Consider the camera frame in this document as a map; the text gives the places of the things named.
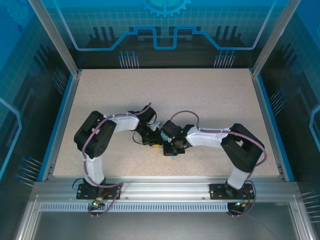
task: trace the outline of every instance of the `aluminum frame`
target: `aluminum frame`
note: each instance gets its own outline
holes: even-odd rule
[[[279,38],[283,34],[287,24],[289,23],[292,15],[295,13],[301,0],[288,0],[286,6],[284,7],[279,19],[277,20],[268,40],[266,41],[263,49],[258,56],[252,71],[253,76],[257,77],[260,73],[262,67],[265,65],[267,59],[269,58],[272,50],[277,44]]]

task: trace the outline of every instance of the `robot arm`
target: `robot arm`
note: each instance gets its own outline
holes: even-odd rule
[[[85,148],[85,153],[88,155],[88,158],[86,159],[88,174],[95,183],[100,184],[105,180],[105,175],[102,171],[102,154],[107,149],[113,133],[126,130],[137,131],[141,135],[142,143],[144,145],[162,145],[162,138],[159,130],[160,123],[150,123],[155,115],[156,112],[149,107],[146,112],[137,116],[113,116],[100,127],[99,132],[93,136]],[[74,142],[77,144],[78,150],[82,151],[85,142],[92,134],[93,130],[106,117],[108,116],[103,115],[98,111],[93,111],[88,116],[74,136]],[[87,183],[94,186],[87,176],[84,178]]]
[[[223,149],[234,167],[226,182],[226,190],[239,190],[244,185],[249,174],[254,170],[262,150],[247,139],[229,134],[228,132],[239,133],[247,136],[260,145],[264,146],[251,132],[241,124],[235,123],[231,128],[224,129],[202,129],[194,125],[186,125],[183,129],[170,120],[161,128],[164,134],[169,137],[163,142],[165,156],[176,156],[184,154],[186,147],[207,146]]]

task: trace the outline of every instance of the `black mounting plate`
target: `black mounting plate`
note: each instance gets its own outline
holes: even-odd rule
[[[105,194],[106,192],[109,192],[105,196],[103,196],[104,200],[113,200],[117,194],[117,190],[119,190],[120,186],[115,186],[112,188],[103,188],[102,195]],[[116,198],[117,200],[120,199],[121,193],[119,193],[118,197]],[[76,193],[76,199],[78,200],[95,200],[97,197],[96,194],[93,194],[92,191],[89,191],[89,189],[86,187],[85,184],[79,184],[78,190]]]
[[[211,200],[248,200],[248,195],[244,190],[248,190],[250,192],[251,200],[255,198],[255,193],[250,183],[245,183],[242,188],[235,192],[234,197],[227,194],[224,183],[209,184]]]

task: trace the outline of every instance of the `enclosure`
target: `enclosure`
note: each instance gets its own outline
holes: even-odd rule
[[[316,0],[0,0],[0,238],[318,239],[319,12]],[[149,102],[161,124],[189,110],[203,129],[257,136],[268,158],[249,215],[212,199],[234,167],[221,149],[169,157],[122,131],[102,155],[120,197],[91,219],[74,136],[92,111]]]

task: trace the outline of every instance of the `black bracket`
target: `black bracket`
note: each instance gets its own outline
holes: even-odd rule
[[[105,181],[100,183],[104,186],[110,186],[113,184],[105,184]],[[98,186],[92,186],[86,180],[83,180],[83,183],[79,184],[78,190],[76,193],[76,199],[78,200],[95,200],[98,197],[103,196],[104,200],[113,200],[120,189],[120,186],[115,186],[111,188],[104,188]]]
[[[253,187],[250,183],[243,184],[242,188],[233,192],[233,196],[227,193],[224,183],[209,184],[209,192],[211,200],[251,200],[255,198]]]

